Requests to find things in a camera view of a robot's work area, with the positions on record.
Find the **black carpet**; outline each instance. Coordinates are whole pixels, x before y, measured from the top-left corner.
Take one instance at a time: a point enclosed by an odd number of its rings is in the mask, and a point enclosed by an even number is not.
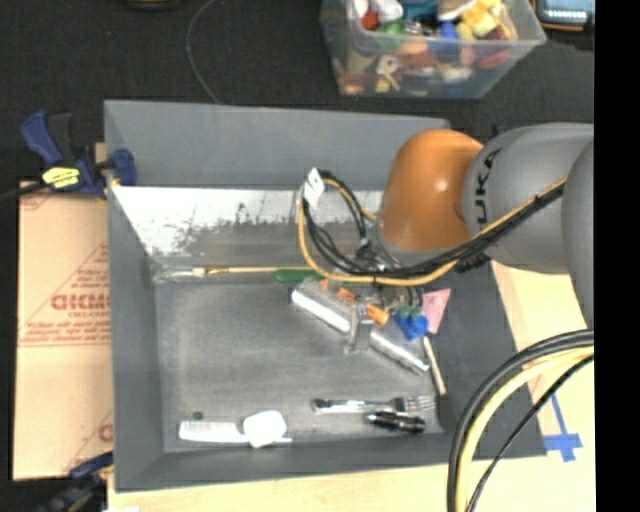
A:
[[[73,144],[103,137],[105,98],[210,102],[185,52],[204,0],[165,12],[122,0],[0,2],[0,193],[37,176],[21,138],[31,113],[71,112]],[[329,66],[320,0],[218,0],[194,27],[193,57],[223,103],[444,117],[481,141],[495,127],[594,122],[594,37],[549,32],[482,100],[341,97]],[[64,482],[10,482],[16,330],[15,203],[0,204],[0,512],[32,510]]]

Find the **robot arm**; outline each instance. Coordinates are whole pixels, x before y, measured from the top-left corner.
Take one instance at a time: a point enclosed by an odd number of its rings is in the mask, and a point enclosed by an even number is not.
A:
[[[524,201],[566,179],[562,197],[492,244],[508,266],[569,273],[594,324],[593,125],[514,129],[482,146],[452,130],[419,133],[398,151],[376,241],[406,264],[464,242]]]

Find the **gray bin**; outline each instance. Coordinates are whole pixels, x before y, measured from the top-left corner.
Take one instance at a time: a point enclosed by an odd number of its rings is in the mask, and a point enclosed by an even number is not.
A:
[[[375,206],[402,143],[445,127],[429,117],[105,103],[107,153],[129,149],[139,172],[138,186],[109,194],[116,490],[447,461],[457,416],[515,352],[490,266],[432,284],[451,289],[432,336],[448,394],[437,428],[421,435],[311,413],[310,400],[330,393],[383,399],[433,391],[432,381],[371,351],[346,354],[330,328],[294,311],[290,290],[268,275],[157,279],[163,269],[213,260],[301,263],[291,205],[278,198],[293,197],[306,172],[320,167]],[[252,210],[256,197],[277,199],[273,215]],[[525,389],[509,400],[479,454],[492,455],[530,406]],[[178,439],[178,424],[194,413],[239,423],[261,409],[283,412],[291,443],[252,449]],[[536,425],[510,450],[543,453]]]

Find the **kuka logo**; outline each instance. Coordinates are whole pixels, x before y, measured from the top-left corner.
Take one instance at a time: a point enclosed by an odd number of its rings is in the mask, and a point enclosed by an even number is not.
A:
[[[57,311],[67,311],[76,309],[109,309],[111,307],[109,295],[101,293],[93,295],[83,294],[60,294],[51,297],[51,307]]]
[[[491,168],[493,167],[493,160],[496,158],[496,155],[502,151],[502,148],[496,149],[487,155],[487,158],[484,159],[484,166],[487,168],[487,172],[483,175],[478,173],[477,177],[477,188],[476,188],[476,206],[479,208],[478,216],[476,217],[476,221],[478,224],[486,224],[488,220],[487,215],[487,189],[486,184],[489,180],[489,174],[491,174]]]

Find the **white paint residue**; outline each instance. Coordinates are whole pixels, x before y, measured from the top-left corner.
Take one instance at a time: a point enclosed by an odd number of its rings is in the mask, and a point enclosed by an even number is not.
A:
[[[294,223],[297,192],[288,190],[116,187],[114,195],[148,254],[189,256],[203,231],[236,224]],[[356,192],[363,207],[376,211],[382,192]],[[339,194],[324,194],[317,222],[349,222]]]

